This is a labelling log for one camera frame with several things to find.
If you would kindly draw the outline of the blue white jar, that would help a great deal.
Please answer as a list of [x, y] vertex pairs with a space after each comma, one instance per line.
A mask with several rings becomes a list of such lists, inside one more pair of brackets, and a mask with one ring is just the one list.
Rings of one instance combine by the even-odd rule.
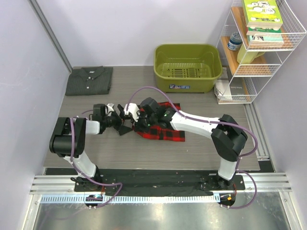
[[239, 32], [234, 32], [230, 35], [227, 47], [229, 50], [237, 51], [242, 46], [242, 38]]

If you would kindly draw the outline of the white booklet on table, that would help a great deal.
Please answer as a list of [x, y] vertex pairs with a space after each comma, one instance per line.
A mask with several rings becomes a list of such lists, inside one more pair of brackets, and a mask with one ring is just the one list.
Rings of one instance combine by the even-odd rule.
[[214, 86], [214, 94], [219, 102], [231, 102], [233, 100], [229, 82], [227, 80], [217, 80]]

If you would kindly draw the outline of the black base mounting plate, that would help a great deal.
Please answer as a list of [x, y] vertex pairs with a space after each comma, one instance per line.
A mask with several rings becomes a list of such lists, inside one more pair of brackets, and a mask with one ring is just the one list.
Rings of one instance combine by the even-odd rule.
[[235, 175], [231, 183], [220, 182], [213, 170], [129, 170], [100, 169], [100, 183], [96, 185], [68, 168], [48, 168], [47, 175], [69, 175], [75, 192], [105, 192], [113, 196], [122, 183], [118, 196], [179, 197], [210, 196], [214, 191], [243, 191], [245, 184], [241, 175]]

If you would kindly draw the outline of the olive green plastic basin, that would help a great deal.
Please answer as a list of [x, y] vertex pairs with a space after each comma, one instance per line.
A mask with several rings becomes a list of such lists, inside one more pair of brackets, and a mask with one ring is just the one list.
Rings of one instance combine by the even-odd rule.
[[209, 44], [160, 45], [153, 69], [158, 89], [180, 93], [207, 93], [223, 73], [219, 51]]

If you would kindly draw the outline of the green white book top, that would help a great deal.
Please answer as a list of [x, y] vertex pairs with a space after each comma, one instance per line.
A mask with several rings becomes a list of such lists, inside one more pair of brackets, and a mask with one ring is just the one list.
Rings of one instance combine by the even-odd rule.
[[247, 27], [279, 30], [283, 19], [275, 0], [242, 0]]

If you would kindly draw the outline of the red black plaid shirt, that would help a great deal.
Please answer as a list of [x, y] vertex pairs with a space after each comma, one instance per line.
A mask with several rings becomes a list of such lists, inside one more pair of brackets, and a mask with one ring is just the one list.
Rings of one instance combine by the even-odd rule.
[[[153, 115], [153, 123], [149, 130], [149, 132], [136, 132], [143, 138], [146, 139], [153, 139], [153, 140], [168, 140], [168, 141], [176, 141], [176, 142], [185, 142], [185, 132], [184, 131], [177, 131], [171, 128], [164, 128], [159, 125], [159, 119], [161, 116], [164, 115], [164, 112], [168, 108], [173, 108], [170, 102], [161, 102], [158, 103], [160, 106], [158, 112], [156, 114], [152, 113]], [[140, 112], [145, 112], [140, 105], [138, 105]]]

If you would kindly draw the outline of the aluminium rail frame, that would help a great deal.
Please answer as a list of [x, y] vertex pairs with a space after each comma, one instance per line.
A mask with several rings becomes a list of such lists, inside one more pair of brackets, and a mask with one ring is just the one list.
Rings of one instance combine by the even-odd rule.
[[[291, 192], [289, 180], [284, 172], [242, 173], [247, 191], [253, 191], [252, 179], [259, 192]], [[71, 175], [38, 175], [35, 176], [30, 194], [69, 194], [73, 193], [74, 182]]]

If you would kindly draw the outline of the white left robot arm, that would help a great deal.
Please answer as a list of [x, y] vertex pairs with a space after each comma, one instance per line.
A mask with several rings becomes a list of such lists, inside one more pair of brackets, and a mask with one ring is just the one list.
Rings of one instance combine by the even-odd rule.
[[107, 128], [114, 128], [120, 135], [131, 131], [124, 126], [127, 119], [124, 107], [114, 104], [95, 104], [88, 118], [59, 117], [49, 142], [50, 152], [66, 160], [77, 172], [75, 182], [86, 185], [91, 191], [97, 191], [103, 183], [98, 166], [89, 159], [85, 152], [87, 135], [100, 135]]

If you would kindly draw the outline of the folded dark grey shirt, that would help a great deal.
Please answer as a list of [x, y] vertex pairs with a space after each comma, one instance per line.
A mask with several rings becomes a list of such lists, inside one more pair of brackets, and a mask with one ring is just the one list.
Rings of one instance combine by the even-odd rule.
[[66, 96], [109, 94], [113, 67], [82, 67], [73, 69], [68, 77]]

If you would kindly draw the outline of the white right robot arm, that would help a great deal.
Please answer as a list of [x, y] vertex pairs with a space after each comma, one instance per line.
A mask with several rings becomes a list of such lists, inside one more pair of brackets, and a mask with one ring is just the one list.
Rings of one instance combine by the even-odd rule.
[[206, 118], [191, 115], [177, 109], [173, 103], [170, 107], [163, 107], [151, 97], [144, 99], [140, 105], [125, 105], [124, 114], [132, 117], [137, 128], [148, 130], [155, 125], [173, 131], [194, 133], [212, 140], [220, 156], [216, 183], [222, 189], [233, 185], [239, 155], [248, 139], [233, 117], [223, 115], [221, 118]]

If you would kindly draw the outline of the stacked books lower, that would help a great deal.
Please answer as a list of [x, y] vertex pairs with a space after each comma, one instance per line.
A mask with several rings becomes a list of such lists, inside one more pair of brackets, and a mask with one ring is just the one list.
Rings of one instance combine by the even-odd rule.
[[246, 27], [248, 42], [283, 44], [281, 29]]

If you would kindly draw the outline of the yellow green pitcher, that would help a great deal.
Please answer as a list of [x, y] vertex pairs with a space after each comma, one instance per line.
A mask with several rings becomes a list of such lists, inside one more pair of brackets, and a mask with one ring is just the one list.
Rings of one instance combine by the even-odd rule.
[[251, 64], [254, 59], [262, 56], [265, 52], [247, 51], [242, 45], [237, 55], [237, 62], [239, 64]]

